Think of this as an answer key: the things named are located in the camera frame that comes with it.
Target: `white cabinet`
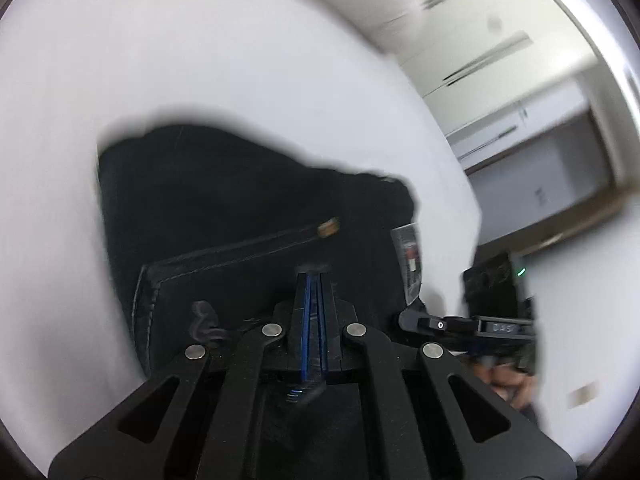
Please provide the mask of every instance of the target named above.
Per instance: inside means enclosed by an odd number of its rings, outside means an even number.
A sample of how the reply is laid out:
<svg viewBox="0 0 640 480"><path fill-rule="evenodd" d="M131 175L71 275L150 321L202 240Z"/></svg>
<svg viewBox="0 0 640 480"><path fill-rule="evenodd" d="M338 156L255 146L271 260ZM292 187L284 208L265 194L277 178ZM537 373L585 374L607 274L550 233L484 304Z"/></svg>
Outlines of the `white cabinet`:
<svg viewBox="0 0 640 480"><path fill-rule="evenodd" d="M558 126L469 176L482 209L478 243L567 211L606 189L609 179L607 159L588 116Z"/></svg>
<svg viewBox="0 0 640 480"><path fill-rule="evenodd" d="M584 93L569 79L449 134L447 140L468 170L588 110Z"/></svg>
<svg viewBox="0 0 640 480"><path fill-rule="evenodd" d="M424 0L399 62L445 134L596 63L553 0Z"/></svg>

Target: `white wall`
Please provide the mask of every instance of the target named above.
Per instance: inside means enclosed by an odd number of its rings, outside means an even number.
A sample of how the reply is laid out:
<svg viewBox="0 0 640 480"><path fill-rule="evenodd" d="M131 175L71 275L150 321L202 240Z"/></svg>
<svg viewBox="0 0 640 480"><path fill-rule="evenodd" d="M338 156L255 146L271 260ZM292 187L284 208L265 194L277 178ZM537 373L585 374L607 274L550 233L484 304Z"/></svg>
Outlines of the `white wall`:
<svg viewBox="0 0 640 480"><path fill-rule="evenodd" d="M619 107L634 117L622 128L620 109L607 106L621 146L638 142L638 103L627 80L640 74L633 37L610 0L560 1L591 34L630 107ZM640 387L640 198L612 221L530 256L526 266L542 332L543 423L574 458L594 458ZM596 398L570 408L569 394L591 382Z"/></svg>
<svg viewBox="0 0 640 480"><path fill-rule="evenodd" d="M640 387L640 198L526 267L542 332L544 428L574 459L593 458ZM597 397L571 408L571 392L591 382Z"/></svg>
<svg viewBox="0 0 640 480"><path fill-rule="evenodd" d="M424 293L457 306L471 188L394 62L312 0L14 0L0 28L0 418L43 472L142 380L95 181L127 128L188 117L402 177L424 204Z"/></svg>
<svg viewBox="0 0 640 480"><path fill-rule="evenodd" d="M469 175L482 210L478 244L542 221L607 186L606 158L586 114Z"/></svg>

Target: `blue stripe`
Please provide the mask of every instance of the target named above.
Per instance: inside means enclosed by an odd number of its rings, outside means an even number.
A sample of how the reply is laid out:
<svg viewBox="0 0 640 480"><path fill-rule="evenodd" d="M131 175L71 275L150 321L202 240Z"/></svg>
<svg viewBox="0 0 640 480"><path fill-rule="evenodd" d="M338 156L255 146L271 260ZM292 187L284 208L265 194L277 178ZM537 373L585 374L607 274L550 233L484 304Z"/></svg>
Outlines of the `blue stripe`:
<svg viewBox="0 0 640 480"><path fill-rule="evenodd" d="M322 284L320 276L316 276L318 284L316 291L318 292L318 337L320 339L320 369L322 376L326 376L327 372L327 355L326 355L326 320L324 319L324 297L322 296Z"/></svg>
<svg viewBox="0 0 640 480"><path fill-rule="evenodd" d="M300 341L300 377L306 381L309 361L309 318L311 315L311 276L306 276L305 304L302 312L302 339Z"/></svg>

